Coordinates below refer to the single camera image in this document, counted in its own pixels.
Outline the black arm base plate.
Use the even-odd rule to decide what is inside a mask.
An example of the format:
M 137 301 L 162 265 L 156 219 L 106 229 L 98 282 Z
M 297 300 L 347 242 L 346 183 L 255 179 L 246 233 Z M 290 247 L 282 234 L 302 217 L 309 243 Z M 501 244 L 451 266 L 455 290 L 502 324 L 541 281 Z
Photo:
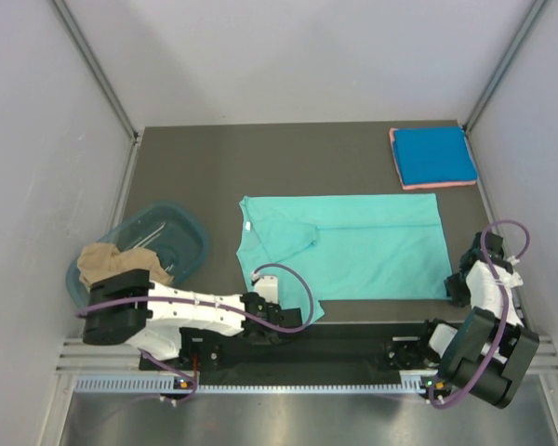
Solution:
M 296 371 L 352 366 L 369 373 L 433 369 L 440 361 L 428 347 L 425 323 L 317 323 L 297 334 L 262 332 L 224 336 L 207 330 L 181 329 L 178 356 L 164 364 L 200 373 L 236 373 L 260 367 Z

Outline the teal green t shirt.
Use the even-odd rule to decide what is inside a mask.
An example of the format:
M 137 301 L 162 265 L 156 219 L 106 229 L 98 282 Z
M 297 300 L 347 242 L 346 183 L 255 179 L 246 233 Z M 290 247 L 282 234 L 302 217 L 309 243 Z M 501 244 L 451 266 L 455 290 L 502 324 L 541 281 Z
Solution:
M 243 276 L 318 321 L 337 300 L 444 300 L 451 272 L 435 194 L 244 197 Z

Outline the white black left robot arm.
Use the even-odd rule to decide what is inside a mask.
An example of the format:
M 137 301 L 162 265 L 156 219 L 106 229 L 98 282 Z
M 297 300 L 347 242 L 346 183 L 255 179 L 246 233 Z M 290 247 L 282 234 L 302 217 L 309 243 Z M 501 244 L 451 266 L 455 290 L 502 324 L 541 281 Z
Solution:
M 299 308 L 282 308 L 272 295 L 182 291 L 151 280 L 144 269 L 94 283 L 88 306 L 78 317 L 84 321 L 85 344 L 130 345 L 176 369 L 186 366 L 193 354 L 185 340 L 189 329 L 272 345 L 312 321 L 303 319 Z

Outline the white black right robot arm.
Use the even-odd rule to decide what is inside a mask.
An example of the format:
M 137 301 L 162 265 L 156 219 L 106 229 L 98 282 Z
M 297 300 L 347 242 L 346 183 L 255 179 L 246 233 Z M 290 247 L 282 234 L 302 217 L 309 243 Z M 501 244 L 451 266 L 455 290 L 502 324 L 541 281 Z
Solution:
M 418 361 L 438 366 L 438 382 L 456 389 L 445 396 L 430 384 L 428 399 L 435 408 L 448 408 L 468 394 L 507 407 L 538 350 L 538 334 L 525 327 L 512 303 L 512 290 L 524 284 L 515 268 L 518 259 L 504 255 L 502 242 L 491 232 L 475 234 L 459 271 L 445 279 L 447 294 L 470 305 L 469 315 L 459 328 L 430 321 L 426 337 L 415 345 Z

